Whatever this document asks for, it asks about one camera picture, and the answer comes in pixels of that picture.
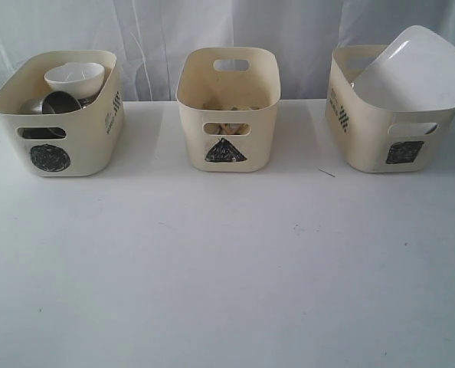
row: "checkered pattern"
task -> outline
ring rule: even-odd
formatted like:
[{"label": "checkered pattern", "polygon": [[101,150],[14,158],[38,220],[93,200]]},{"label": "checkered pattern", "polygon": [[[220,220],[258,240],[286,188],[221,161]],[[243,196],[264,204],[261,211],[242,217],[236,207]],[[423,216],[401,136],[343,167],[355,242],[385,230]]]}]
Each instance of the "checkered pattern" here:
[{"label": "checkered pattern", "polygon": [[347,133],[347,127],[349,126],[349,116],[343,107],[340,110],[338,120],[340,121],[340,125],[342,126],[343,131]]},{"label": "checkered pattern", "polygon": [[115,98],[113,99],[113,111],[115,111],[115,115],[117,115],[119,110],[120,110],[120,94],[119,94],[119,91],[117,91],[117,93],[115,94]]}]

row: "white bowl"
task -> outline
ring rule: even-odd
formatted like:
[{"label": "white bowl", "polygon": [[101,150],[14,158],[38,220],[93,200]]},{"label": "white bowl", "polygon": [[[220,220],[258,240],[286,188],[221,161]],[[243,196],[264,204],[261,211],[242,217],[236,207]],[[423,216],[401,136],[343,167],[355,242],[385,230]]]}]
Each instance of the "white bowl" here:
[{"label": "white bowl", "polygon": [[453,108],[455,47],[424,27],[409,27],[353,81],[353,89],[391,111]]},{"label": "white bowl", "polygon": [[50,69],[44,76],[52,90],[68,92],[80,100],[92,97],[100,91],[105,68],[96,63],[66,63]]}]

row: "white table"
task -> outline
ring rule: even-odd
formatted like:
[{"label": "white table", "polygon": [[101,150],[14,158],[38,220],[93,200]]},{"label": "white table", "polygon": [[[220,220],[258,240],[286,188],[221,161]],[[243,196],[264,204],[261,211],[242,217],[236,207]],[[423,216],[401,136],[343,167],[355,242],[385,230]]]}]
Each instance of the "white table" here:
[{"label": "white table", "polygon": [[455,367],[455,122],[370,175],[324,106],[282,102],[250,174],[191,167],[175,103],[126,103],[87,178],[27,174],[0,128],[0,368]]}]

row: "white backdrop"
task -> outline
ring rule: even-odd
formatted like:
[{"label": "white backdrop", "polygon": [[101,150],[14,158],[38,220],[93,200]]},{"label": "white backdrop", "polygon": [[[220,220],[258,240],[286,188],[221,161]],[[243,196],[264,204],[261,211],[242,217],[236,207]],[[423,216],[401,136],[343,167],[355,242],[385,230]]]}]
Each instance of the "white backdrop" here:
[{"label": "white backdrop", "polygon": [[35,54],[95,48],[117,54],[126,100],[174,100],[189,52],[236,45],[277,56],[283,98],[325,97],[334,48],[409,25],[455,44],[455,0],[0,0],[0,86]]}]

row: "plastic storage bin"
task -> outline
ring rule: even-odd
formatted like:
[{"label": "plastic storage bin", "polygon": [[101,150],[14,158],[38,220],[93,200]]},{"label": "plastic storage bin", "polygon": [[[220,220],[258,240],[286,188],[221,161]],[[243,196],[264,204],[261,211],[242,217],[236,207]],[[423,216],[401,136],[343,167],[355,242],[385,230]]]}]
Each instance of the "plastic storage bin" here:
[{"label": "plastic storage bin", "polygon": [[[21,105],[51,92],[44,74],[67,62],[93,62],[105,67],[100,94],[87,107],[71,113],[20,115]],[[39,176],[86,176],[110,161],[123,125],[123,104],[116,56],[108,51],[52,51],[27,61],[0,89],[0,122],[25,167]],[[28,128],[61,128],[59,139],[26,139]]]},{"label": "plastic storage bin", "polygon": [[349,69],[351,59],[376,58],[386,45],[339,48],[333,52],[326,119],[347,162],[367,173],[422,169],[446,133],[455,107],[399,112],[362,100],[351,82],[362,70]]},{"label": "plastic storage bin", "polygon": [[[217,60],[247,61],[248,68],[219,71]],[[194,51],[185,62],[177,100],[188,157],[197,169],[251,172],[267,164],[280,100],[272,53],[259,48]],[[220,134],[208,124],[246,124],[246,129],[241,135]]]}]

